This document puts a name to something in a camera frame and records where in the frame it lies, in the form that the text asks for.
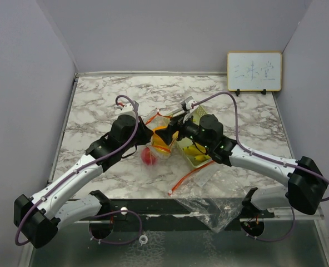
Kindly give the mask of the orange yellow bell pepper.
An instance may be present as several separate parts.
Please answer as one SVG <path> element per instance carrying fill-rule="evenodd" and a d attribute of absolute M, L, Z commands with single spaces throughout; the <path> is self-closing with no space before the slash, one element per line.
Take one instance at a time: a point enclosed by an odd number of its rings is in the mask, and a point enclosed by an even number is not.
<path fill-rule="evenodd" d="M 172 142 L 167 145 L 155 132 L 157 130 L 162 130 L 166 128 L 165 125 L 157 126 L 153 129 L 154 134 L 152 136 L 151 148 L 153 148 L 157 153 L 162 155 L 170 155 L 172 151 L 172 146 L 178 137 L 178 131 L 172 135 Z"/>

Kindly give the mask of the red apple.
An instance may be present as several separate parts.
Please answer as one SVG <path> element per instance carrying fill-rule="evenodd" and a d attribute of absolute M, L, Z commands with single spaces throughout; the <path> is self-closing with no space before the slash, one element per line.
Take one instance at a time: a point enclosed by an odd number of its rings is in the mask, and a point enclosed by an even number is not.
<path fill-rule="evenodd" d="M 156 156 L 152 153 L 152 151 L 148 147 L 145 147 L 141 152 L 141 159 L 142 162 L 148 166 L 155 165 L 157 162 Z"/>

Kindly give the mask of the green plastic basket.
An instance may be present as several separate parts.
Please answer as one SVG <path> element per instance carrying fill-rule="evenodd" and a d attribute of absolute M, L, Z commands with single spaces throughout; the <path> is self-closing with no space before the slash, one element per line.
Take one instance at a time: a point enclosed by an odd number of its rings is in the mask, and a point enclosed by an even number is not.
<path fill-rule="evenodd" d="M 192 114 L 194 116 L 193 122 L 197 125 L 200 124 L 200 118 L 204 115 L 206 115 L 207 112 L 204 109 L 204 107 L 202 105 L 197 106 L 196 110 L 194 111 L 194 113 Z M 191 168 L 191 170 L 197 169 L 199 167 L 202 167 L 203 165 L 205 165 L 206 163 L 209 163 L 211 161 L 207 160 L 204 162 L 197 162 L 193 159 L 193 156 L 188 156 L 183 152 L 183 148 L 186 146 L 190 146 L 192 145 L 193 142 L 191 141 L 191 139 L 188 138 L 183 138 L 182 140 L 176 140 L 173 144 L 173 146 L 176 148 L 176 150 L 179 151 L 179 153 L 181 154 L 181 156 L 184 158 L 184 160 L 186 161 L 186 163 L 189 164 L 189 167 Z"/>

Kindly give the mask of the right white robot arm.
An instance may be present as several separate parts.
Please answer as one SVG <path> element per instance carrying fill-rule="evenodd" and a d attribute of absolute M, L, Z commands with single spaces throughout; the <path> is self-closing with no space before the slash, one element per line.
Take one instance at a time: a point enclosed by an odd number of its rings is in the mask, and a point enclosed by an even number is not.
<path fill-rule="evenodd" d="M 286 205 L 303 214 L 313 215 L 327 189 L 327 182 L 311 158 L 284 159 L 255 152 L 225 136 L 223 124 L 215 115 L 202 116 L 198 124 L 179 115 L 170 119 L 166 128 L 155 133 L 167 145 L 172 142 L 174 134 L 180 140 L 188 138 L 203 146 L 209 157 L 218 164 L 248 169 L 282 184 L 282 187 L 271 188 L 265 194 L 259 194 L 258 190 L 251 191 L 249 200 L 242 203 L 242 211 L 247 217 L 255 217 L 269 207 Z"/>

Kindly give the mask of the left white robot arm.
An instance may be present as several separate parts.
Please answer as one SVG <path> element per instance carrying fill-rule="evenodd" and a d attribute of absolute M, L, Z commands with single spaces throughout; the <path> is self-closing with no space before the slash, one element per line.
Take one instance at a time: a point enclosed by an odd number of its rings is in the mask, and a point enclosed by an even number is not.
<path fill-rule="evenodd" d="M 125 158 L 131 149 L 150 142 L 153 131 L 141 118 L 120 115 L 110 132 L 92 142 L 80 159 L 60 178 L 43 190 L 14 201 L 13 222 L 17 234 L 38 249 L 48 244 L 63 226 L 87 217 L 104 219 L 110 212 L 109 200 L 101 192 L 71 202 L 84 185 Z"/>

